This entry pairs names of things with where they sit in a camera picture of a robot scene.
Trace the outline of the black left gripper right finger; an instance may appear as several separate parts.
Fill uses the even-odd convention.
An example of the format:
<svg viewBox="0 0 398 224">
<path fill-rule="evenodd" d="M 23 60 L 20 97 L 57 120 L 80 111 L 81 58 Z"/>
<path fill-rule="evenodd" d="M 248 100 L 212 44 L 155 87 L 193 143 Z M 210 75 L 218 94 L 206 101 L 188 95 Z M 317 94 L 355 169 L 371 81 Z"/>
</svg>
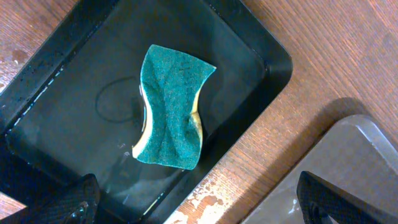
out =
<svg viewBox="0 0 398 224">
<path fill-rule="evenodd" d="M 296 194 L 305 224 L 397 223 L 397 217 L 308 171 L 300 173 Z"/>
</svg>

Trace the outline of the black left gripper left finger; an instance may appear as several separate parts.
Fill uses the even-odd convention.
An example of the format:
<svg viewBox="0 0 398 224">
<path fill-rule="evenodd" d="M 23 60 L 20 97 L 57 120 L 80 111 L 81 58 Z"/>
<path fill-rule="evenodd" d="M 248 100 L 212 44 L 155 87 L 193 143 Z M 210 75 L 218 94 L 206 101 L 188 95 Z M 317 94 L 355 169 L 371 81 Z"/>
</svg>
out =
<svg viewBox="0 0 398 224">
<path fill-rule="evenodd" d="M 58 189 L 33 205 L 1 220 L 1 223 L 92 224 L 100 202 L 100 187 L 94 174 Z"/>
</svg>

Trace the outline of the green and yellow sponge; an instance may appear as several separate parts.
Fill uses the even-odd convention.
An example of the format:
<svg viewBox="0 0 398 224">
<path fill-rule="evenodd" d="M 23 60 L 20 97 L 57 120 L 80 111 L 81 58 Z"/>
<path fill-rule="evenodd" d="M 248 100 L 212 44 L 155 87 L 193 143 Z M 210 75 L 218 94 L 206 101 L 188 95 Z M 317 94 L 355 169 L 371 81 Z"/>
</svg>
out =
<svg viewBox="0 0 398 224">
<path fill-rule="evenodd" d="M 139 162 L 194 169 L 203 145 L 201 89 L 216 67 L 184 52 L 152 44 L 140 72 L 144 126 L 132 156 Z"/>
</svg>

